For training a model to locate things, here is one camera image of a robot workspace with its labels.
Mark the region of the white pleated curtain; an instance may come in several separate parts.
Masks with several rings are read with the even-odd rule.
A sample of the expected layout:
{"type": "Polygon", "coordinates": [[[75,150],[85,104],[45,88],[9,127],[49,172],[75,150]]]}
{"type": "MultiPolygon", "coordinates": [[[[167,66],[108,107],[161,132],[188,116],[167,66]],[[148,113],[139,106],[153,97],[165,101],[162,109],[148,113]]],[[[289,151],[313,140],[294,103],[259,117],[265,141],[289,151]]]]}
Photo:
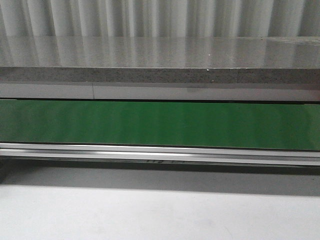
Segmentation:
{"type": "Polygon", "coordinates": [[[317,37],[317,0],[3,0],[2,36],[317,37]]]}

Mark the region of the grey stone counter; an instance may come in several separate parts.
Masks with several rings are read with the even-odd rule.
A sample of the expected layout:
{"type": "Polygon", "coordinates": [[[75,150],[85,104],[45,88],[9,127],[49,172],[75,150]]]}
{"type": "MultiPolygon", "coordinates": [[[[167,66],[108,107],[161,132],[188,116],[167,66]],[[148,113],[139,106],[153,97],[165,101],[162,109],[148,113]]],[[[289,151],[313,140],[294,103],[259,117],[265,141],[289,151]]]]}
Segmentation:
{"type": "Polygon", "coordinates": [[[5,36],[3,99],[311,102],[318,37],[5,36]]]}

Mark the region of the green conveyor belt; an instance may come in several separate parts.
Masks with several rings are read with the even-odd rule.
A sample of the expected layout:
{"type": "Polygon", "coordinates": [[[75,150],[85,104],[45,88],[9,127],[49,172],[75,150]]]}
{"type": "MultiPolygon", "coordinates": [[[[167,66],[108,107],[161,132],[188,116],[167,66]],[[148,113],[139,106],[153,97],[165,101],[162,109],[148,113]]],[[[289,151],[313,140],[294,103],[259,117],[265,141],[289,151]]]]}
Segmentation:
{"type": "Polygon", "coordinates": [[[0,155],[319,166],[315,103],[2,99],[0,155]]]}

